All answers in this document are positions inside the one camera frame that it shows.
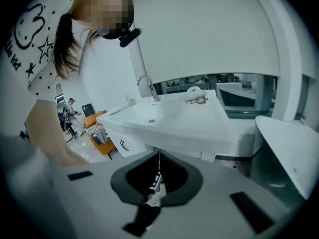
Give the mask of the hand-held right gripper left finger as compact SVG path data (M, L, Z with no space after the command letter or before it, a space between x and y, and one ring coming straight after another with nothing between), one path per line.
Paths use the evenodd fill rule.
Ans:
M146 151L108 162L69 167L49 159L54 189L74 232L72 239L141 239L123 230L134 221L138 207L122 202L110 181L118 169L153 154L154 151Z

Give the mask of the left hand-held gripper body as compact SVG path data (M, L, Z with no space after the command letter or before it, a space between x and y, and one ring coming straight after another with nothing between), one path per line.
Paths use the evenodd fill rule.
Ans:
M149 187L149 190L150 191L159 191L161 182L162 182L162 175L160 172L158 172L157 175L155 176L153 183Z

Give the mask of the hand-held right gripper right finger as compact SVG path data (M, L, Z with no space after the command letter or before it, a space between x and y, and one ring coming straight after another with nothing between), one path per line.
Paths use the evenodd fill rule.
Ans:
M198 168L203 176L199 192L186 204L163 207L146 239L272 239L293 217L303 198L296 190L281 196L219 163L211 163L185 154L172 153ZM273 225L257 233L231 199L245 193L272 221Z

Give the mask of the person's left forearm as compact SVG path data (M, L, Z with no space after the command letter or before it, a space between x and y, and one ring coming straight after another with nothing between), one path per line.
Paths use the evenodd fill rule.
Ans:
M26 119L26 126L31 142L48 157L59 161L62 166L89 164L67 145L58 119L56 104L36 101Z

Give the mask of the white cabinet door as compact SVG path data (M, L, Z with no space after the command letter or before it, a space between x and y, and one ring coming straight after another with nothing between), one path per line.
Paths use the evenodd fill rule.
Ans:
M121 140L122 140L121 155L123 157L128 157L131 155L136 155L142 152L152 150L152 148L149 145L130 139L126 136L121 136Z
M115 145L116 149L120 153L122 157L125 157L125 150L121 145L121 137L116 132L106 129L106 133L108 134L109 138L111 139L112 143Z

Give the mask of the white vanity cabinet with sink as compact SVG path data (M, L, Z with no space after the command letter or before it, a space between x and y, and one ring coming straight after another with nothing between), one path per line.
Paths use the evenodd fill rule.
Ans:
M200 158L202 154L229 154L235 133L214 90L205 104L187 104L182 93L138 99L122 110L113 109L97 121L120 136L163 149Z

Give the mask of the black white striped blanket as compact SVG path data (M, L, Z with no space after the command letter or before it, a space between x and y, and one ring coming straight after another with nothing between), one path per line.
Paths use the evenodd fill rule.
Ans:
M102 125L95 124L86 129L86 132L98 144L105 144L110 137Z

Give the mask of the black screen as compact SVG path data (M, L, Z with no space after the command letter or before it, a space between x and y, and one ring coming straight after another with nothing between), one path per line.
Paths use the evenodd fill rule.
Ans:
M91 103L82 106L83 113L85 117L89 117L95 114L95 110Z

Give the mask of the chrome faucet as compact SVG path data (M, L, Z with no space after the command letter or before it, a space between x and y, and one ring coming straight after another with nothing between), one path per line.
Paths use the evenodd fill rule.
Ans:
M141 75L141 76L139 76L139 77L137 78L137 81L136 81L136 85L137 85L137 86L140 85L141 79L147 79L147 81L148 81L148 86L149 86L149 88L150 88L150 91L151 91L151 95L152 95L152 97L153 97L153 100L154 100L155 102L160 101L160 97L158 96L158 94L157 94L157 92L156 92L156 90L155 90L155 88L154 88L154 85L153 85L153 82L152 82L151 78L150 78L149 76L147 76L147 75Z

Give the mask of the brass metal fitting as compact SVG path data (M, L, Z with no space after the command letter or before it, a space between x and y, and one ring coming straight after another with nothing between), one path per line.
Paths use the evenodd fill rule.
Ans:
M208 101L208 97L200 97L195 100L186 102L187 104L205 104Z

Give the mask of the white towel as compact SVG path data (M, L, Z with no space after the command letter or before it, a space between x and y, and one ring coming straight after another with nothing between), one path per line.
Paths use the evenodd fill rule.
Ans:
M183 94L183 100L188 103L192 101L196 101L198 99L204 99L207 95L206 90L202 90L198 86L193 86L187 89L187 91Z

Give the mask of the glass window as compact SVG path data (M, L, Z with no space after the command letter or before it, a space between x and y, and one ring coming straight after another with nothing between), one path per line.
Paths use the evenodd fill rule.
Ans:
M276 76L224 73L198 75L155 84L159 95L182 93L195 87L215 90L218 101L231 119L254 119L272 115L276 92Z

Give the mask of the white bathtub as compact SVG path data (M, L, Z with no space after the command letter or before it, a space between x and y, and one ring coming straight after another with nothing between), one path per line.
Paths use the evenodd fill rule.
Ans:
M286 204L306 201L319 181L319 133L297 122L256 117L263 145L250 179Z

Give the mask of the wide white roller blind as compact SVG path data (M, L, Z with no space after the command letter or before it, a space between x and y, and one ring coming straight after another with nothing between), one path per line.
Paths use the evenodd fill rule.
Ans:
M279 75L275 38L258 0L133 0L154 83L218 73Z

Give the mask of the person in white dotted shirt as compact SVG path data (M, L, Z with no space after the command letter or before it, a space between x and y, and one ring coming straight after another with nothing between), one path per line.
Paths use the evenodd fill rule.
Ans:
M0 48L0 101L31 104L55 102L56 78L77 70L73 51L74 0L31 0L11 29L2 35Z

